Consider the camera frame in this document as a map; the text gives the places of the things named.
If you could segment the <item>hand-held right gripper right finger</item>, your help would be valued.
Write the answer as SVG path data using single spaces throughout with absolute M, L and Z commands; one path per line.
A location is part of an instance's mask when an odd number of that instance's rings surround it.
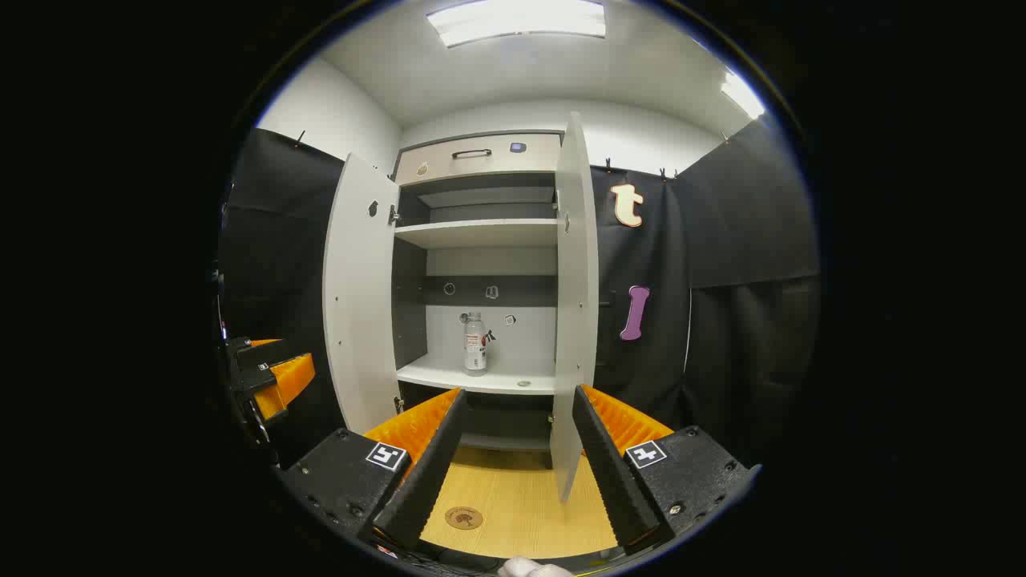
M 578 387 L 576 432 L 618 547 L 627 555 L 678 547 L 753 490 L 747 466 L 696 425 L 671 431 L 604 392 Z

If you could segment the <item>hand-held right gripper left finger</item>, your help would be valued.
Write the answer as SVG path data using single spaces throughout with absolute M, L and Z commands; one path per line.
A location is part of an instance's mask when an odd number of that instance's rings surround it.
M 337 535 L 410 551 L 446 482 L 467 417 L 466 391 L 451 389 L 367 434 L 336 430 L 277 475 Z

